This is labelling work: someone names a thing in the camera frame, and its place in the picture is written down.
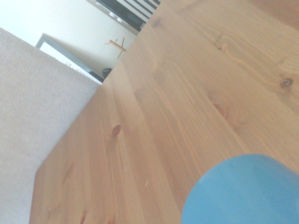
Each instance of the fabric upholstery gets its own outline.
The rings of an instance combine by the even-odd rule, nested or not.
[[[35,172],[99,85],[0,29],[0,224],[27,224]]]

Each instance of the dark object on shelf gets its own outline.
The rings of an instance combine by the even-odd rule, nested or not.
[[[136,14],[132,13],[129,9],[119,3],[117,0],[97,0],[97,2],[106,7],[110,12],[114,13],[119,18],[124,20],[127,24],[129,24],[137,31],[141,31],[146,23]]]
[[[102,70],[104,79],[107,78],[107,76],[110,74],[111,71],[112,71],[112,69],[109,69],[109,68]]]

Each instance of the wood knot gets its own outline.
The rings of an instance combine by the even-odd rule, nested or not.
[[[153,27],[153,28],[158,27],[158,26],[160,25],[160,22],[161,22],[161,19],[157,19],[156,21],[154,21],[152,27]]]
[[[121,132],[121,125],[117,125],[113,128],[112,135],[117,136]]]
[[[281,81],[280,85],[281,87],[288,87],[293,84],[293,80],[291,78],[285,78],[284,80]]]

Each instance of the black and white striped object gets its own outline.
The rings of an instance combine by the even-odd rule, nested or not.
[[[162,0],[117,0],[139,18],[147,22]]]

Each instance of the pine wood grain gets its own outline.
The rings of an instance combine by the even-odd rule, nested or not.
[[[225,159],[299,172],[299,30],[283,21],[251,1],[164,0],[37,171],[30,223],[179,224]]]

